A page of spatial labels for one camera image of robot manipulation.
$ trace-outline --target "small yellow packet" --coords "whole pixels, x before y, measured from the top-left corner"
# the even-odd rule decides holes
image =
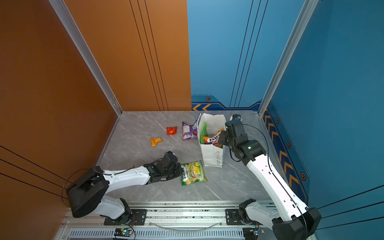
[[[158,137],[158,138],[151,138],[151,144],[152,144],[153,147],[156,146],[159,142],[162,142],[162,141],[163,140],[160,137]]]

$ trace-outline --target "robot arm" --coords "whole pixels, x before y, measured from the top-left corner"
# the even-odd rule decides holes
[[[316,208],[309,209],[301,201],[280,174],[276,171],[266,150],[256,140],[248,140],[240,115],[233,115],[225,123],[219,143],[226,145],[260,180],[276,205],[272,211],[249,199],[239,206],[242,220],[258,221],[272,229],[279,240],[301,240],[312,235],[320,222],[321,215]]]
[[[127,202],[106,193],[122,187],[171,180],[180,176],[181,171],[180,163],[171,151],[162,159],[134,169],[103,171],[99,166],[92,167],[66,190],[72,215],[83,217],[94,213],[126,224],[132,218]]]

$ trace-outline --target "black mounting plate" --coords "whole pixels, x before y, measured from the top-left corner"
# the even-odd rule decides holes
[[[227,225],[256,225],[256,221],[251,224],[244,224],[241,221],[240,214],[238,212],[239,209],[226,209],[225,210],[225,219],[227,221]]]
[[[135,216],[135,225],[136,226],[143,226],[145,219],[147,218],[147,210],[146,209],[131,209],[132,214]],[[104,221],[105,226],[116,226],[116,225],[132,225],[133,224],[133,219],[131,219],[129,222],[126,224],[120,224],[119,222],[106,217]]]

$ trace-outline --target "vent grille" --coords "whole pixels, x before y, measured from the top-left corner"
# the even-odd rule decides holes
[[[113,233],[114,228],[73,228],[70,232],[70,237],[113,237]]]
[[[166,231],[137,230],[136,236],[142,238],[180,238],[180,237],[242,237],[243,230],[207,230],[207,231]]]
[[[70,239],[78,238],[114,238],[115,228],[72,228]],[[212,228],[202,231],[176,231],[163,230],[160,228],[137,228],[136,240],[145,239],[244,239],[242,228]]]

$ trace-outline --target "green chip bag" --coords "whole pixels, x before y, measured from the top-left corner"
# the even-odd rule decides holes
[[[183,169],[181,184],[188,185],[194,182],[207,181],[201,161],[181,164]]]

